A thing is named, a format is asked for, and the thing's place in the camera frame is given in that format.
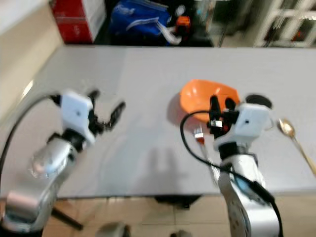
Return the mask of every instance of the tile floor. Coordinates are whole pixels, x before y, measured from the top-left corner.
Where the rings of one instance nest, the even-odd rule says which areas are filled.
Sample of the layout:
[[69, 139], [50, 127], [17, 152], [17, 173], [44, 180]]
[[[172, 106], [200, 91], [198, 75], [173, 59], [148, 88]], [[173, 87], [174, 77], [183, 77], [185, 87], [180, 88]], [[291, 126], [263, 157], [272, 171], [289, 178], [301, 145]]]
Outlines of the tile floor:
[[[316, 195], [279, 196], [277, 204], [285, 237], [316, 236]], [[219, 196], [202, 197], [190, 210], [159, 204], [152, 198], [67, 200], [56, 206], [85, 228], [75, 231], [51, 218], [44, 237], [93, 237], [102, 225], [113, 221], [129, 224], [132, 237], [169, 237], [179, 229], [194, 237], [230, 237], [226, 205]]]

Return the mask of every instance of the white table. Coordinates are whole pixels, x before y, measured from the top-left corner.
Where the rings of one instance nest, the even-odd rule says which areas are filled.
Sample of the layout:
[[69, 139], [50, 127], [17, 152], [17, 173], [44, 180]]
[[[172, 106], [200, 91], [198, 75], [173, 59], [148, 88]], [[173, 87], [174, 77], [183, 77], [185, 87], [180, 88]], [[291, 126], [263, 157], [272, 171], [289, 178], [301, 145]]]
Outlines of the white table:
[[[298, 138], [316, 160], [316, 51], [272, 48], [63, 47], [38, 74], [11, 121], [39, 94], [71, 88], [101, 90], [96, 113], [107, 118], [120, 99], [127, 108], [113, 132], [97, 138], [80, 156], [60, 198], [218, 194], [208, 168], [185, 150], [179, 131], [184, 112], [178, 92], [192, 79], [228, 84], [239, 91], [268, 96], [275, 117], [289, 118]], [[2, 126], [1, 141], [9, 123]], [[59, 109], [43, 102], [22, 122], [4, 167], [1, 196], [27, 169], [30, 157], [54, 131], [61, 131]], [[216, 162], [219, 155], [208, 149]], [[196, 145], [193, 138], [191, 145]], [[312, 175], [291, 141], [277, 129], [265, 132], [251, 150], [267, 188], [274, 193], [316, 190]]]

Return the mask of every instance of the gold spoon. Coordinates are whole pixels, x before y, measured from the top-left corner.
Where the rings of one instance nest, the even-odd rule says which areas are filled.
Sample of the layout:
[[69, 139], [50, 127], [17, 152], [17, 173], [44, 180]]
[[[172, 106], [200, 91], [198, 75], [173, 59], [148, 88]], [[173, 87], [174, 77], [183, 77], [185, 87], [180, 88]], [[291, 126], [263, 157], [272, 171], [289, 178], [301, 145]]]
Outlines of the gold spoon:
[[277, 126], [285, 136], [291, 138], [291, 140], [297, 145], [307, 164], [310, 166], [312, 172], [314, 173], [314, 175], [316, 175], [316, 166], [314, 164], [314, 161], [305, 153], [301, 143], [295, 137], [295, 129], [291, 122], [285, 118], [280, 118], [278, 120]]

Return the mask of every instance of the orange scoop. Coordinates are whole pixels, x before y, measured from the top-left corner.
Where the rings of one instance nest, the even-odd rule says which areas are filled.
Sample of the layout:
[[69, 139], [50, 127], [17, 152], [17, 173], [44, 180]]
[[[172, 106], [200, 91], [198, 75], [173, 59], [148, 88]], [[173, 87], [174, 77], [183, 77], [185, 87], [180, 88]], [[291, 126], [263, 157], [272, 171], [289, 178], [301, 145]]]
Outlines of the orange scoop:
[[[234, 88], [214, 81], [194, 79], [182, 88], [180, 105], [187, 113], [209, 110], [209, 100], [212, 95], [217, 95], [221, 111], [226, 108], [225, 100], [227, 98], [231, 98], [236, 104], [239, 103], [239, 96]], [[203, 122], [209, 121], [208, 114], [196, 114], [194, 117]]]

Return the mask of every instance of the silver fork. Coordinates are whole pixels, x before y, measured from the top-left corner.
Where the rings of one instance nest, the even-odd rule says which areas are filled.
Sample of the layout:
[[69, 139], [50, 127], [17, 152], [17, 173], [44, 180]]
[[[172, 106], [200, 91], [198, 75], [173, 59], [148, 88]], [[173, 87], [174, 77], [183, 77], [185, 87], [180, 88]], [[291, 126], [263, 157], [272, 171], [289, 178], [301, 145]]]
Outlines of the silver fork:
[[[210, 163], [213, 163], [213, 160], [211, 159], [211, 157], [209, 157], [206, 146], [205, 146], [205, 139], [204, 139], [204, 134], [203, 134], [201, 125], [199, 127], [197, 127], [196, 129], [194, 129], [194, 138], [196, 139], [197, 143], [199, 143], [199, 145], [201, 147], [204, 159]], [[209, 171], [211, 173], [214, 184], [216, 186], [218, 186], [218, 179], [220, 176], [219, 170], [213, 166], [210, 166]]]

